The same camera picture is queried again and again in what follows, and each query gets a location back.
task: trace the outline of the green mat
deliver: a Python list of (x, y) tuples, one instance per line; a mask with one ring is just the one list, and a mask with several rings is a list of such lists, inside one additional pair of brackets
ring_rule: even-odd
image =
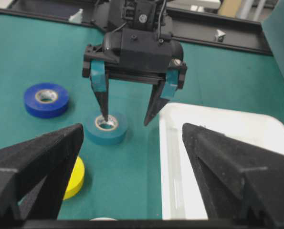
[[(0, 148), (83, 122), (98, 109), (81, 70), (85, 46), (101, 40), (94, 29), (0, 16)], [(183, 48), (189, 69), (173, 102), (262, 113), (284, 123), (284, 80), (273, 57), (186, 43)], [(41, 82), (69, 91), (67, 113), (44, 120), (25, 111), (24, 91)], [(64, 201), (59, 219), (162, 217), (158, 117), (143, 126), (150, 92), (147, 84), (110, 81), (109, 107), (127, 116), (128, 134), (118, 146), (84, 140), (85, 183)]]

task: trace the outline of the dark blue tape roll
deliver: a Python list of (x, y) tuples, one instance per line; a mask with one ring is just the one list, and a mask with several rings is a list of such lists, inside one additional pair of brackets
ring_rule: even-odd
[[(36, 99), (36, 94), (49, 89), (57, 93), (58, 97), (51, 103), (43, 103)], [(69, 94), (63, 87), (53, 83), (40, 83), (31, 86), (25, 91), (24, 104), (26, 110), (39, 118), (53, 118), (62, 115), (68, 108)]]
[(114, 130), (104, 131), (98, 129), (95, 125), (95, 120), (100, 115), (100, 111), (96, 111), (88, 116), (84, 124), (85, 135), (98, 145), (115, 145), (121, 143), (128, 129), (126, 117), (123, 114), (111, 112), (110, 115), (117, 119), (118, 126)]

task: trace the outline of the tape roll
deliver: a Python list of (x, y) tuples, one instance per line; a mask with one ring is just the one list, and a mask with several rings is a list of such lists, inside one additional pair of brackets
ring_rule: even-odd
[(84, 183), (84, 163), (77, 157), (63, 200), (71, 198), (79, 192)]
[(128, 129), (126, 117), (111, 112), (106, 122), (100, 111), (91, 113), (85, 124), (85, 135), (98, 145), (115, 145), (121, 143)]
[(40, 83), (25, 91), (26, 110), (39, 118), (53, 118), (62, 115), (68, 108), (69, 94), (63, 87), (53, 83)]

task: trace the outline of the black metal frame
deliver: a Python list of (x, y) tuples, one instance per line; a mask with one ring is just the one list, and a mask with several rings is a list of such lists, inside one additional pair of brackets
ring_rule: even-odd
[(249, 226), (244, 221), (213, 220), (27, 220), (0, 229), (265, 229)]
[[(77, 25), (94, 27), (91, 22), (94, 2), (95, 0), (14, 0), (8, 9), (0, 9), (0, 14), (70, 23), (69, 16), (83, 8), (83, 22)], [(65, 10), (52, 12), (56, 6)], [(173, 34), (177, 41), (272, 55), (259, 22), (174, 8), (167, 8), (167, 13), (173, 18)], [(214, 39), (217, 29), (226, 32), (223, 42)]]

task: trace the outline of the wire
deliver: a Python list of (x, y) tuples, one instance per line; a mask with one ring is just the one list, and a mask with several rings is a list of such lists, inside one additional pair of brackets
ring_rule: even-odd
[(116, 28), (112, 32), (117, 32), (117, 31), (121, 30), (126, 24), (127, 24), (127, 22), (125, 22), (124, 24), (122, 24), (120, 27)]
[(163, 14), (163, 11), (164, 9), (166, 8), (166, 0), (163, 1), (163, 5), (161, 7), (161, 11), (160, 11), (160, 14), (159, 14), (159, 21), (158, 21), (158, 40), (160, 39), (161, 37), (161, 17), (162, 17), (162, 14)]

